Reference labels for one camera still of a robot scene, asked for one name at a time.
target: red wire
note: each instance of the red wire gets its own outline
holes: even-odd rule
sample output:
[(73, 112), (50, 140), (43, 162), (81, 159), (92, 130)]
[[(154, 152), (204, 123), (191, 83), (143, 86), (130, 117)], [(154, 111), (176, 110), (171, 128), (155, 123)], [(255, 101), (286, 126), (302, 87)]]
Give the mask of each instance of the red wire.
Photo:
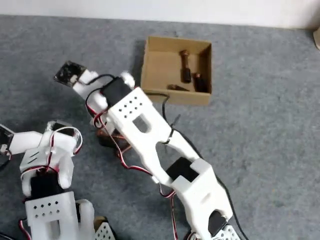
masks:
[[(102, 119), (101, 119), (101, 115), (104, 114), (107, 110), (105, 111), (102, 111), (100, 113), (98, 113), (94, 119), (93, 119), (93, 124), (95, 127), (96, 126), (96, 122), (99, 121), (100, 124), (107, 130), (107, 127), (106, 125), (103, 123)], [(117, 148), (117, 151), (118, 151), (118, 154), (117, 156), (120, 158), (120, 161), (121, 161), (121, 164), (124, 168), (126, 169), (134, 169), (134, 170), (138, 170), (138, 171), (141, 171), (141, 172), (144, 172), (146, 174), (148, 174), (149, 176), (152, 176), (152, 174), (147, 171), (146, 169), (144, 169), (143, 167), (140, 167), (140, 166), (128, 166), (124, 160), (124, 156), (123, 156), (123, 152), (121, 151), (119, 145), (117, 144), (116, 140), (114, 139), (114, 137), (112, 135), (110, 135), (110, 138), (111, 140), (113, 141), (113, 143), (115, 144), (115, 147)], [(128, 149), (130, 149), (131, 146), (128, 146), (126, 149), (124, 149), (124, 151), (127, 151)], [(173, 235), (174, 235), (174, 240), (178, 240), (178, 234), (177, 234), (177, 225), (176, 225), (176, 220), (175, 220), (175, 212), (174, 212), (174, 197), (176, 195), (175, 191), (172, 190), (169, 194), (164, 194), (162, 192), (162, 188), (161, 188), (161, 185), (159, 185), (159, 191), (160, 191), (160, 194), (164, 197), (164, 198), (170, 198), (170, 202), (171, 202), (171, 220), (172, 220), (172, 228), (173, 228)]]
[[(97, 116), (94, 117), (94, 119), (98, 119), (98, 121), (101, 123), (101, 125), (107, 130), (106, 125), (103, 123), (103, 121), (102, 121), (102, 119), (101, 119), (101, 115), (102, 115), (103, 113), (105, 113), (105, 112), (106, 112), (106, 111), (100, 112), (100, 113), (99, 113), (100, 116), (97, 117), (97, 116), (98, 116), (98, 115), (97, 115)], [(143, 167), (135, 166), (135, 165), (128, 166), (128, 165), (126, 164), (125, 160), (124, 160), (124, 156), (123, 156), (123, 154), (122, 154), (122, 152), (121, 152), (121, 149), (120, 149), (119, 145), (117, 144), (116, 140), (114, 139), (114, 137), (113, 137), (112, 135), (110, 135), (110, 138), (111, 138), (111, 140), (112, 140), (113, 143), (115, 144), (115, 147), (116, 147), (117, 150), (118, 150), (118, 157), (120, 158), (121, 164), (122, 164), (122, 166), (123, 166), (125, 169), (138, 170), (138, 171), (140, 171), (140, 172), (144, 172), (145, 174), (148, 174), (148, 175), (152, 176), (152, 174), (151, 174), (149, 171), (147, 171), (146, 169), (144, 169)]]
[(159, 192), (161, 196), (164, 197), (165, 199), (172, 197), (176, 193), (174, 190), (171, 190), (168, 194), (164, 194), (162, 191), (161, 183), (159, 183)]
[(173, 194), (173, 195), (170, 197), (170, 202), (171, 202), (171, 220), (172, 220), (172, 228), (173, 228), (174, 240), (178, 240), (177, 226), (176, 226), (176, 220), (175, 220), (174, 197), (175, 197), (175, 194)]
[(26, 236), (27, 240), (32, 240), (30, 234), (27, 232), (27, 230), (24, 228), (23, 220), (19, 220), (19, 228)]

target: white robot bracket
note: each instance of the white robot bracket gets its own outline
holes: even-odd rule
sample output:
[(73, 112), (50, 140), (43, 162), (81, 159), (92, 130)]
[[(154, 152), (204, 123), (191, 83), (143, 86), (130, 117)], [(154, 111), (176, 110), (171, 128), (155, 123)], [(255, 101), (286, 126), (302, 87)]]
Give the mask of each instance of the white robot bracket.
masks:
[[(72, 73), (70, 64), (79, 70)], [(107, 122), (106, 131), (109, 135), (117, 129), (124, 136), (156, 183), (174, 189), (184, 205), (191, 230), (196, 232), (197, 237), (211, 240), (220, 228), (213, 233), (209, 232), (208, 225), (218, 218), (219, 221), (223, 219), (222, 227), (233, 216), (226, 190), (218, 183), (212, 166), (200, 158), (178, 131), (172, 129), (142, 89), (134, 88), (130, 74), (125, 72), (121, 77), (104, 84), (96, 72), (67, 62), (54, 79), (72, 87), (85, 99), (93, 118), (100, 114), (101, 121)], [(137, 117), (148, 126), (146, 132), (141, 132), (133, 123)], [(176, 149), (182, 156), (167, 170), (161, 167), (158, 158), (158, 142)]]
[(93, 240), (94, 208), (75, 201), (71, 186), (72, 157), (82, 136), (75, 127), (50, 121), (44, 133), (15, 133), (0, 125), (2, 154), (24, 153), (20, 164), (25, 209), (33, 240)]

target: cardboard box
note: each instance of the cardboard box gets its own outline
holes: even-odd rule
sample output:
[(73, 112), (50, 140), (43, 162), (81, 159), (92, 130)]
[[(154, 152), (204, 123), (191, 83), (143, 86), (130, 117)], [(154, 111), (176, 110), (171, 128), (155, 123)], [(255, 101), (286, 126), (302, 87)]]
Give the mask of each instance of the cardboard box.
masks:
[[(191, 83), (182, 82), (182, 58), (180, 52), (189, 51), (188, 64)], [(170, 96), (172, 104), (207, 105), (212, 93), (211, 77), (212, 45), (208, 41), (149, 36), (144, 51), (141, 88), (145, 93), (161, 93)], [(196, 92), (194, 73), (201, 73), (207, 92)], [(178, 85), (189, 91), (169, 90), (168, 85)], [(149, 96), (152, 101), (163, 102), (163, 96)]]

